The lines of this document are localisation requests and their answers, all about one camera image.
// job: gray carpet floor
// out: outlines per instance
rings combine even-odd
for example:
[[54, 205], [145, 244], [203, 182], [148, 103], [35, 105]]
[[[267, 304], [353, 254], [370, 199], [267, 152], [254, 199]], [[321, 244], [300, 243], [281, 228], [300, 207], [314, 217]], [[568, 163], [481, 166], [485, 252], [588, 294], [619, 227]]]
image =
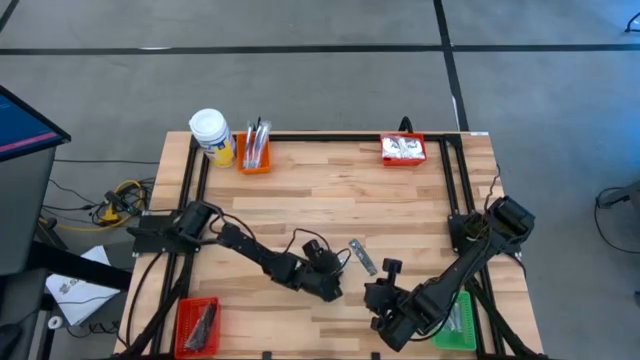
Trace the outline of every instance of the gray carpet floor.
[[[0, 0], [0, 12], [9, 0]], [[640, 3], [445, 1], [455, 45], [640, 43], [624, 34]], [[429, 0], [21, 0], [0, 48], [439, 44]], [[637, 359], [640, 256], [600, 239], [594, 197], [640, 180], [640, 51], [456, 53], [469, 128], [488, 131], [507, 193], [537, 215], [524, 246], [546, 352]], [[439, 52], [260, 55], [0, 56], [0, 83], [73, 136], [57, 157], [159, 158], [164, 134], [215, 107], [234, 130], [258, 116], [278, 130], [457, 130]], [[98, 200], [155, 166], [56, 163], [52, 179]], [[50, 187], [46, 203], [76, 206]], [[599, 213], [614, 243], [640, 250], [628, 204]], [[72, 251], [107, 245], [131, 266], [131, 238], [60, 232]], [[89, 322], [119, 320], [123, 297]], [[56, 334], [52, 359], [108, 356], [115, 337]]]

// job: pen holder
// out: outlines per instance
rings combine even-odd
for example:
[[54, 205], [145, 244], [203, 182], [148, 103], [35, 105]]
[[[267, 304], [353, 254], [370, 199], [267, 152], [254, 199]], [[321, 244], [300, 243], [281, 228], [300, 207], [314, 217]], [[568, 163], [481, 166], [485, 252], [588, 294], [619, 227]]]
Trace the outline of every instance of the pen holder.
[[[255, 134], [251, 134], [251, 144], [253, 144], [253, 141], [255, 141]], [[243, 163], [244, 163], [244, 153], [245, 153], [245, 146], [246, 146], [246, 142], [247, 142], [247, 134], [246, 133], [241, 133], [237, 135], [236, 138], [236, 148], [237, 148], [237, 166], [238, 166], [238, 170], [246, 175], [253, 175], [253, 174], [264, 174], [264, 173], [268, 173], [269, 171], [271, 171], [271, 160], [270, 160], [270, 154], [269, 154], [269, 148], [270, 148], [270, 144], [269, 144], [269, 140], [267, 140], [267, 143], [265, 144], [264, 150], [262, 150], [262, 158], [260, 159], [260, 166], [258, 168], [255, 169], [245, 169], [243, 168]]]

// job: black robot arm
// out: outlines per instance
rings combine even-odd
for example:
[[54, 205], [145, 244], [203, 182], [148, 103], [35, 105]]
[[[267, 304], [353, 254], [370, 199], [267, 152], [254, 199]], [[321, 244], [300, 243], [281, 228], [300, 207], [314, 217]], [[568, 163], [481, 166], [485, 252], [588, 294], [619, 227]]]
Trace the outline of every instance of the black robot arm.
[[411, 292], [395, 286], [402, 262], [385, 259], [387, 279], [365, 284], [364, 301], [376, 316], [371, 327], [393, 350], [400, 351], [414, 333], [428, 335], [446, 320], [460, 287], [504, 249], [524, 242], [533, 229], [534, 216], [509, 197], [496, 200], [487, 214], [471, 214], [466, 234], [474, 244], [444, 273]]
[[288, 251], [278, 253], [269, 250], [253, 236], [242, 232], [237, 225], [227, 222], [227, 215], [213, 204], [192, 202], [182, 217], [193, 218], [193, 222], [200, 225], [202, 218], [208, 221], [213, 214], [224, 223], [214, 243], [232, 249], [260, 265], [272, 281], [295, 291], [302, 289], [327, 302], [342, 296], [342, 264], [337, 254], [322, 248], [317, 240], [310, 240], [303, 245], [302, 250], [307, 257], [304, 259]]

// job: green tray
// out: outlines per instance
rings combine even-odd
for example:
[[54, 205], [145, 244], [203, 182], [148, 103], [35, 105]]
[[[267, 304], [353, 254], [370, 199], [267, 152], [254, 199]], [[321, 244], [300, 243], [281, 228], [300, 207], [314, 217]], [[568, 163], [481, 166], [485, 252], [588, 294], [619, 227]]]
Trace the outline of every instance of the green tray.
[[476, 331], [473, 326], [471, 296], [462, 290], [456, 303], [460, 306], [462, 332], [453, 331], [445, 324], [442, 330], [433, 337], [433, 345], [441, 350], [475, 351]]

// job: red tray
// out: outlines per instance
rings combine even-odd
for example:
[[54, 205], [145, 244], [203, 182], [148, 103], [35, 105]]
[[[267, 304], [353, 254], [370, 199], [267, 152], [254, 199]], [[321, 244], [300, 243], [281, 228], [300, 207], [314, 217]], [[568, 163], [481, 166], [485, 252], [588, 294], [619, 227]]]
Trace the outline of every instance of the red tray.
[[402, 137], [408, 137], [408, 138], [420, 140], [420, 144], [422, 145], [422, 151], [424, 152], [424, 159], [393, 159], [393, 158], [383, 157], [382, 164], [384, 164], [384, 166], [416, 166], [416, 165], [420, 165], [422, 162], [427, 160], [427, 149], [424, 146], [423, 134], [413, 134], [413, 133], [383, 134], [383, 135], [380, 135], [380, 146], [382, 146], [382, 138], [388, 135], [402, 136]]
[[[216, 315], [213, 318], [213, 325], [209, 332], [209, 339], [204, 349], [196, 352], [185, 349], [184, 345], [191, 335], [191, 331], [196, 326], [196, 322], [204, 313], [204, 309], [213, 303]], [[217, 297], [201, 299], [183, 299], [178, 303], [178, 322], [176, 329], [174, 356], [176, 359], [207, 359], [213, 357], [218, 352], [220, 344], [220, 303]]]

